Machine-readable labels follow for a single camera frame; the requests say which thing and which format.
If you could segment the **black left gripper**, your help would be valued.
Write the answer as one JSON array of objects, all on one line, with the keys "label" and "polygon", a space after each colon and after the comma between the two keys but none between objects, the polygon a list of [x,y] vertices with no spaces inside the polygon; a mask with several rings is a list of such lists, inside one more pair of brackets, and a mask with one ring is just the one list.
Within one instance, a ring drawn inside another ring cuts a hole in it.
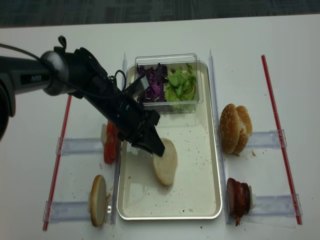
[{"label": "black left gripper", "polygon": [[156,131],[160,115],[154,109],[145,109],[130,95],[121,92],[109,80],[95,76],[87,85],[90,94],[84,97],[119,131],[119,138],[139,149],[162,157],[165,146]]}]

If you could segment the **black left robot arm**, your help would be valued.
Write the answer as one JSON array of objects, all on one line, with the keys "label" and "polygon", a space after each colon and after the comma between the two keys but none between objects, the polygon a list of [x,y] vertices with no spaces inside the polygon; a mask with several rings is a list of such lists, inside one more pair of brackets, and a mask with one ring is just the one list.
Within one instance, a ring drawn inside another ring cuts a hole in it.
[{"label": "black left robot arm", "polygon": [[41,57],[3,56],[0,59],[0,133],[5,134],[9,119],[16,113],[16,95],[43,90],[49,96],[68,94],[86,99],[118,129],[118,138],[133,147],[162,156],[165,146],[156,125],[160,115],[145,109],[135,96],[143,92],[147,80],[140,76],[132,84],[117,86],[90,51],[81,47],[67,52],[65,37],[59,46]]}]

